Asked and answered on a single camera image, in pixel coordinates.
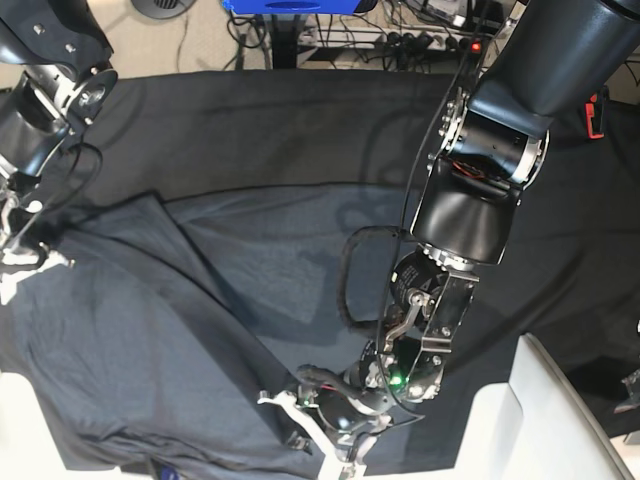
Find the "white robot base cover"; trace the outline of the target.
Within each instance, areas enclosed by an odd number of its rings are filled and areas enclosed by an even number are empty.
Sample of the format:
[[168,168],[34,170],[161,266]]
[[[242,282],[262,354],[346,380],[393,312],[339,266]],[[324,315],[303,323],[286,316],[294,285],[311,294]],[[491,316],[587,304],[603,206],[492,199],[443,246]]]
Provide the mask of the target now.
[[518,339],[504,383],[475,395],[455,479],[631,479],[609,437],[540,341]]

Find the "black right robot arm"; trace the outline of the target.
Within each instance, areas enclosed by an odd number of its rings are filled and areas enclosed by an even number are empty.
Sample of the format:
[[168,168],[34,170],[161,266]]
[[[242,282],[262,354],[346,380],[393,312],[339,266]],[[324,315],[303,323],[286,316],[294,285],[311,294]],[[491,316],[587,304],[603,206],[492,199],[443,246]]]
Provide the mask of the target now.
[[1,61],[22,67],[1,102],[1,302],[19,282],[72,260],[38,238],[40,218],[64,209],[90,182],[68,177],[47,199],[47,164],[87,149],[86,130],[113,90],[113,49],[85,1],[4,1]]

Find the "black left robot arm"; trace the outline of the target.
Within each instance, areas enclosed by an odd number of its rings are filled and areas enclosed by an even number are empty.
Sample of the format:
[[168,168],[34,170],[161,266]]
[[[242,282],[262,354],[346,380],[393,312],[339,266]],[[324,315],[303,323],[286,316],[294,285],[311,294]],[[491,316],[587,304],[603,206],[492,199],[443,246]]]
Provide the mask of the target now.
[[[317,447],[322,479],[360,479],[379,438],[420,420],[434,398],[455,335],[478,286],[478,266],[500,263],[524,192],[545,162],[554,120],[578,105],[595,109],[598,91],[639,44],[635,1],[518,1],[472,71],[455,74],[419,151],[427,179],[413,218],[356,231],[341,259],[337,304],[366,345],[347,369],[312,365],[298,383],[259,402],[297,424],[294,448]],[[378,316],[355,319],[347,272],[358,243],[390,234],[414,250],[396,255]]]

